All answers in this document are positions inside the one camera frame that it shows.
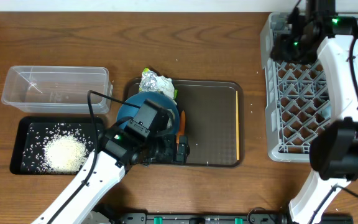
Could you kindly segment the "black waste tray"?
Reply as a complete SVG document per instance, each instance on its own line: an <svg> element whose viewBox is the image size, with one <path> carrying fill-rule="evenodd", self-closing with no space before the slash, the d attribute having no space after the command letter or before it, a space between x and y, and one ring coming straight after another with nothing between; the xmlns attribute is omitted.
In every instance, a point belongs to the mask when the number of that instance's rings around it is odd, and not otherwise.
<svg viewBox="0 0 358 224"><path fill-rule="evenodd" d="M19 122L10 171L17 175L74 175L94 150L102 119L27 116Z"/></svg>

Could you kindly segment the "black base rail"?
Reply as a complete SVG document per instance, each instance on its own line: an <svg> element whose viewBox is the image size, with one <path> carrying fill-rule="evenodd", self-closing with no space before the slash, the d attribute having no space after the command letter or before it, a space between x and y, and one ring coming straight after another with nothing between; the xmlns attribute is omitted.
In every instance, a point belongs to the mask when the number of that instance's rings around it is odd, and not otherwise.
<svg viewBox="0 0 358 224"><path fill-rule="evenodd" d="M282 212L261 207L249 213L149 213L145 210L115 211L111 207L97 205L83 220L85 224L269 224L289 223Z"/></svg>

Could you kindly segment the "light blue plastic cup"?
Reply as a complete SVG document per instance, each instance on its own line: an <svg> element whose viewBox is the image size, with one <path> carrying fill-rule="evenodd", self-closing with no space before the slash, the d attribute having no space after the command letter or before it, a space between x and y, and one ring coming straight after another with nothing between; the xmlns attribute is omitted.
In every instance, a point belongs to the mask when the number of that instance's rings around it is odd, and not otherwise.
<svg viewBox="0 0 358 224"><path fill-rule="evenodd" d="M324 119L330 119L331 118L331 105L330 104L326 104L324 106L324 108L320 111L320 115L324 118Z"/></svg>

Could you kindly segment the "grey dishwasher rack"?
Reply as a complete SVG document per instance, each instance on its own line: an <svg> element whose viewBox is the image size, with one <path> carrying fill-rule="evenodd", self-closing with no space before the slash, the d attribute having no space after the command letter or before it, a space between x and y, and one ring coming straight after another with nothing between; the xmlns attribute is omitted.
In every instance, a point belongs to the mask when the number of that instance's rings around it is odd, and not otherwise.
<svg viewBox="0 0 358 224"><path fill-rule="evenodd" d="M289 34L286 13L269 15L260 33L265 70L268 156L277 162L308 162L312 141L330 124L344 118L358 122L358 40L351 35L324 38L318 60L301 65L274 61L276 38ZM320 111L331 105L331 118Z"/></svg>

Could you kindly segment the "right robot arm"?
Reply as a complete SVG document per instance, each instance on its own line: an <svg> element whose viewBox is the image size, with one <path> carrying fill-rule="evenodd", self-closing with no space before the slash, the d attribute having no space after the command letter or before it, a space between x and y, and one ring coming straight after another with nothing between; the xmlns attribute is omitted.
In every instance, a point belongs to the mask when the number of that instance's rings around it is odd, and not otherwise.
<svg viewBox="0 0 358 224"><path fill-rule="evenodd" d="M326 76L331 120L311 143L311 172L288 205L288 223L320 223L340 191L358 179L358 22L332 6L287 19L288 34L278 36L273 60L307 64L319 61Z"/></svg>

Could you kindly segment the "white rice pile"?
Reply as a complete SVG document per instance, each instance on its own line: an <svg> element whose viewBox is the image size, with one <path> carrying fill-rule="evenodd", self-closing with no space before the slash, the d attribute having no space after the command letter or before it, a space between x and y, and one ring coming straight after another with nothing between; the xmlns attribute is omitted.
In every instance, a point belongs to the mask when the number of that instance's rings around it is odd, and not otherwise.
<svg viewBox="0 0 358 224"><path fill-rule="evenodd" d="M75 174L94 149L88 123L32 123L20 164L25 174Z"/></svg>

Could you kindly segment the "dark blue bowl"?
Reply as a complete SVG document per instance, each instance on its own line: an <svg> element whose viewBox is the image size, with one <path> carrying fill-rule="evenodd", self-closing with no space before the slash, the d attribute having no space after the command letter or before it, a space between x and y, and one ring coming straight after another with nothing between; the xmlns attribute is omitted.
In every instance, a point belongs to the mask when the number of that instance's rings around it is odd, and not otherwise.
<svg viewBox="0 0 358 224"><path fill-rule="evenodd" d="M160 106L170 110L173 113L174 123L173 123L172 134L176 134L180 127L180 115L177 106L173 102L173 100L161 93L148 91L148 92L140 92L138 94L131 96L126 100L126 103L141 106L145 100L151 100L156 104L159 104ZM126 116L134 117L138 112L138 110L139 109L135 107L122 105L118 111L116 120L119 120Z"/></svg>

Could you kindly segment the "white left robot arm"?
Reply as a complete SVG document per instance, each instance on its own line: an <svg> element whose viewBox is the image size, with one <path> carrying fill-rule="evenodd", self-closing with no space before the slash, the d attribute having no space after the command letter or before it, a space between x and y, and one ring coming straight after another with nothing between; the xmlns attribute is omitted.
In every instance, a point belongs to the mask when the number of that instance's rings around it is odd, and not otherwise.
<svg viewBox="0 0 358 224"><path fill-rule="evenodd" d="M129 169L136 165L183 165L190 153L185 136L186 119L181 119L175 134L138 139L122 123L133 124L131 117L117 121L99 136L99 146L82 170L34 223L81 223Z"/></svg>

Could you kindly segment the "crumpled foil snack wrapper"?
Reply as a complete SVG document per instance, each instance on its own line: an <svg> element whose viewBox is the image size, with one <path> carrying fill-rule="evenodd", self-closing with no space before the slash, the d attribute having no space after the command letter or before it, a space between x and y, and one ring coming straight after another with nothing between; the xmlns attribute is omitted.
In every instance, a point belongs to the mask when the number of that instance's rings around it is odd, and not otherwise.
<svg viewBox="0 0 358 224"><path fill-rule="evenodd" d="M139 92L156 92L172 100L174 100L177 95L171 78L160 76L149 68L144 68L142 71Z"/></svg>

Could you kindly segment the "wooden chopstick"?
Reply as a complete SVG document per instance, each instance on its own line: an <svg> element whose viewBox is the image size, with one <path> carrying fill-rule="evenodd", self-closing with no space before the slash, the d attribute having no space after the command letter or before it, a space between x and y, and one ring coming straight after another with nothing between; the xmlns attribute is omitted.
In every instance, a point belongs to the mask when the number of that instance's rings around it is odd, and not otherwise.
<svg viewBox="0 0 358 224"><path fill-rule="evenodd" d="M236 160L240 160L240 140L239 140L239 94L236 90Z"/></svg>

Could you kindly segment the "orange carrot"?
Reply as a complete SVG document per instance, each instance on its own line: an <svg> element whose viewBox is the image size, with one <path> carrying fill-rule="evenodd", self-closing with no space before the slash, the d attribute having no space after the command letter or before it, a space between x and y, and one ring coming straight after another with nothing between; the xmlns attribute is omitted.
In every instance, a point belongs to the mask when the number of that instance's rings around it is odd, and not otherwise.
<svg viewBox="0 0 358 224"><path fill-rule="evenodd" d="M177 140L176 143L180 142L180 137L185 135L185 125L186 125L186 113L183 110L180 114L180 126L177 132Z"/></svg>

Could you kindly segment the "clear plastic bin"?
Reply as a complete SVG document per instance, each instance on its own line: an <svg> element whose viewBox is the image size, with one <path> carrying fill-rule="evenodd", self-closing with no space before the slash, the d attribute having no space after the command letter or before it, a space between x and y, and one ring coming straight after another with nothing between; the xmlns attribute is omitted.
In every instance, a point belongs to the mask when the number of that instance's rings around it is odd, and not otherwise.
<svg viewBox="0 0 358 224"><path fill-rule="evenodd" d="M112 95L106 68L17 65L8 70L1 101L26 113L88 114L90 90Z"/></svg>

